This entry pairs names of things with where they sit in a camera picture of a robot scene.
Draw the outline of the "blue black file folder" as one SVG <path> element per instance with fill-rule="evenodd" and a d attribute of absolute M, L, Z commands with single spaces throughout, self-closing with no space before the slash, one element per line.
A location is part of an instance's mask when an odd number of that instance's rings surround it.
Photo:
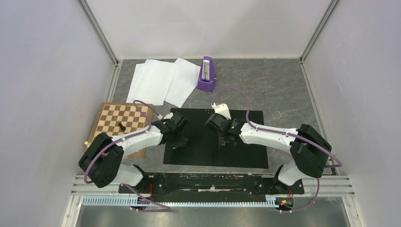
<path fill-rule="evenodd" d="M 213 110 L 171 108 L 170 111 L 179 112 L 188 119 L 189 127 L 184 132 L 188 140 L 184 147 L 176 149 L 166 145 L 164 164 L 262 169 L 269 167 L 266 146 L 242 142 L 236 145 L 219 145 L 217 132 L 205 125 Z"/>

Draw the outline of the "white paper sheets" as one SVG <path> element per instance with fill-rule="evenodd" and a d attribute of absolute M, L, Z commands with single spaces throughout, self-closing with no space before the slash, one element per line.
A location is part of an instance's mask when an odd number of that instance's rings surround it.
<path fill-rule="evenodd" d="M 176 69 L 165 101 L 181 108 L 197 86 L 201 67 L 182 58 L 174 64 Z"/>

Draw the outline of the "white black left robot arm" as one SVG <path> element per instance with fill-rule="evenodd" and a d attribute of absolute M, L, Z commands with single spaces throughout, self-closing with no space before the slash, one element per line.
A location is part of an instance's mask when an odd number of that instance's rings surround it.
<path fill-rule="evenodd" d="M 127 184 L 137 193 L 148 188 L 144 172 L 134 165 L 122 164 L 129 155 L 142 149 L 167 144 L 173 148 L 185 146 L 184 132 L 189 121 L 179 112 L 152 122 L 144 129 L 120 136 L 98 134 L 78 162 L 84 171 L 84 182 L 103 188 L 111 183 Z"/>

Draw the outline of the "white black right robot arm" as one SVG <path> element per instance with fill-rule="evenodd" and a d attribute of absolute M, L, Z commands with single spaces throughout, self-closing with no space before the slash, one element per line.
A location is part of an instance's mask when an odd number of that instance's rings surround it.
<path fill-rule="evenodd" d="M 256 144 L 289 153 L 291 161 L 279 168 L 273 180 L 273 187 L 279 193 L 287 192 L 302 178 L 321 178 L 331 152 L 328 142 L 307 124 L 298 129 L 275 128 L 214 113 L 205 125 L 215 131 L 224 144 Z"/>

